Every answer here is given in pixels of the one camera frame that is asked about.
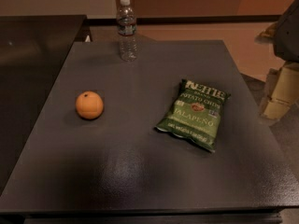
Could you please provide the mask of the clear plastic water bottle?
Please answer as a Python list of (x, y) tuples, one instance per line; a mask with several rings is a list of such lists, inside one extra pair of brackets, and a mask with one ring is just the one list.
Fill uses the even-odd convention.
[(116, 21), (121, 58), (126, 62), (134, 61), (137, 57), (137, 45), (135, 39), (136, 18), (131, 6), (131, 0), (120, 0)]

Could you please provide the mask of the green jalapeno chips bag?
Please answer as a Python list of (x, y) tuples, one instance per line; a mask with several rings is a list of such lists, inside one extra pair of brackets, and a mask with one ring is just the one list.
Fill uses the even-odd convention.
[(156, 129), (214, 152), (223, 106), (229, 97), (225, 91), (182, 79), (178, 98)]

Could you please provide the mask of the orange ball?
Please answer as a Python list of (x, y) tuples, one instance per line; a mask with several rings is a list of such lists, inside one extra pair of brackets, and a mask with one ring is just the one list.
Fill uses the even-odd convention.
[(83, 119), (97, 119), (104, 111), (104, 102), (96, 92), (85, 91), (77, 97), (76, 111)]

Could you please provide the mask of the dark bag on right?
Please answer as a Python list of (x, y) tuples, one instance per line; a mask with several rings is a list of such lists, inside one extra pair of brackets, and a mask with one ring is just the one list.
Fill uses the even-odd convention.
[(299, 62), (299, 0), (294, 0), (278, 20), (274, 53), (284, 61)]

